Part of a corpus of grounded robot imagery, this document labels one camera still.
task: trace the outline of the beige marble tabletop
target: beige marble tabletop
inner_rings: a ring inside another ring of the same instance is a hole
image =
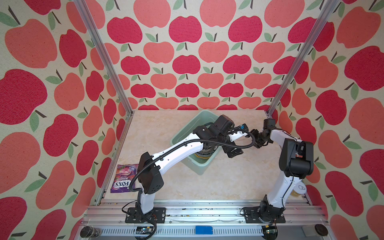
[[[218,116],[228,116],[236,126],[246,123],[250,130],[255,128],[261,131],[266,118],[265,112],[261,110],[212,112]],[[144,152],[154,154],[169,148],[170,139],[198,113],[176,110],[136,111],[117,164],[138,164]],[[250,142],[250,138],[242,137],[236,144],[247,145]],[[242,155],[234,158],[228,158],[221,151],[203,175],[197,175],[182,162],[177,163],[163,176],[164,186],[156,192],[156,199],[262,199],[273,187],[279,174],[280,147],[274,143],[261,149],[252,147],[243,151]],[[136,192],[110,193],[114,174],[105,199],[136,199]]]

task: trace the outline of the blue plastic piece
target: blue plastic piece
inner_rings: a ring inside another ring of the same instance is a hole
[[[211,226],[196,226],[196,234],[213,234],[214,229]]]

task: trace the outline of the patterned wall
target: patterned wall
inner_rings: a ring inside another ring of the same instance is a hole
[[[383,7],[340,2],[327,23],[331,44],[323,52],[314,45],[309,76],[296,78],[291,102],[277,107],[280,127],[314,143],[314,171],[304,182],[338,240],[384,239]]]
[[[73,2],[3,0],[0,22],[0,240],[73,239],[126,113]]]
[[[130,81],[133,109],[266,108],[320,13],[306,10],[312,0],[98,2],[106,11],[99,32]],[[305,63],[298,80],[307,75]]]

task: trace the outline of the light green plastic bin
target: light green plastic bin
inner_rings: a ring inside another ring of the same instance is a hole
[[[204,125],[208,122],[215,122],[217,119],[218,116],[213,112],[209,110],[202,110],[194,118],[192,118],[192,120],[189,121],[179,132],[177,132],[175,136],[173,136],[173,138],[170,140],[170,145],[173,146],[183,140],[183,138],[186,138],[197,126]],[[198,175],[203,175],[208,166],[211,164],[212,160],[221,150],[222,147],[219,146],[208,159],[202,159],[192,154],[181,160],[181,162],[187,165],[187,167],[192,169]]]

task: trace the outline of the black mounting plate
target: black mounting plate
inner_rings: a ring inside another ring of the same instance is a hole
[[[260,207],[244,207],[243,208],[243,212],[244,212],[243,215],[246,223],[264,223],[259,219],[259,215],[257,212],[259,208]],[[279,216],[276,219],[276,223],[285,223],[285,217]]]
[[[166,220],[166,208],[165,207],[154,207],[152,211],[146,214],[146,217],[156,223],[164,223]],[[128,214],[125,217],[125,223],[145,223],[146,221],[140,216],[139,212],[135,207],[128,208]]]

